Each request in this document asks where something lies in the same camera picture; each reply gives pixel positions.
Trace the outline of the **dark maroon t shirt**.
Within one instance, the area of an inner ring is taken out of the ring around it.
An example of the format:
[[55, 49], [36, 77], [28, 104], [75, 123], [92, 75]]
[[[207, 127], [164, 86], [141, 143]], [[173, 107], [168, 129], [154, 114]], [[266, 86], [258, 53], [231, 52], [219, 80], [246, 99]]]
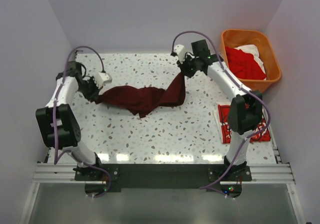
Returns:
[[132, 86], [113, 87], [98, 96], [96, 104], [106, 104], [126, 109], [133, 115], [144, 118], [158, 107], [177, 107], [186, 97], [185, 79], [179, 73], [167, 89], [156, 87], [135, 88]]

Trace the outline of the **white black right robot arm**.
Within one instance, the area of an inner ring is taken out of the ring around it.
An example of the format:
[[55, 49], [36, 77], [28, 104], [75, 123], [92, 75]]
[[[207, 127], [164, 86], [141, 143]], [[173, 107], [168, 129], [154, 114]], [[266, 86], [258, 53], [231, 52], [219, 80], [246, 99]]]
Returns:
[[171, 55], [177, 56], [177, 65], [188, 78], [197, 71], [211, 78], [231, 101], [227, 123], [231, 129], [231, 141], [224, 157], [225, 171], [215, 180], [220, 182], [226, 175], [243, 170], [247, 165], [247, 150], [254, 131], [262, 120], [262, 94], [243, 85], [231, 73], [218, 53], [212, 54], [206, 40], [192, 43], [192, 52], [183, 45], [174, 45]]

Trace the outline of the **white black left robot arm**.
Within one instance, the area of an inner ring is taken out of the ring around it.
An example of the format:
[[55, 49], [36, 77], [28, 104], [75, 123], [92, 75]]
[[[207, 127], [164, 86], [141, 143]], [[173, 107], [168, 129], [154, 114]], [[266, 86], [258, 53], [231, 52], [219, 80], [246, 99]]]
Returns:
[[81, 128], [71, 108], [77, 92], [87, 101], [95, 102], [104, 85], [111, 81], [105, 71], [86, 76], [83, 64], [69, 61], [64, 71], [56, 76], [52, 98], [35, 112], [44, 144], [54, 149], [54, 164], [67, 154], [77, 164], [77, 175], [88, 181], [102, 180], [108, 184], [118, 179], [118, 171], [103, 166], [97, 153], [83, 142]]

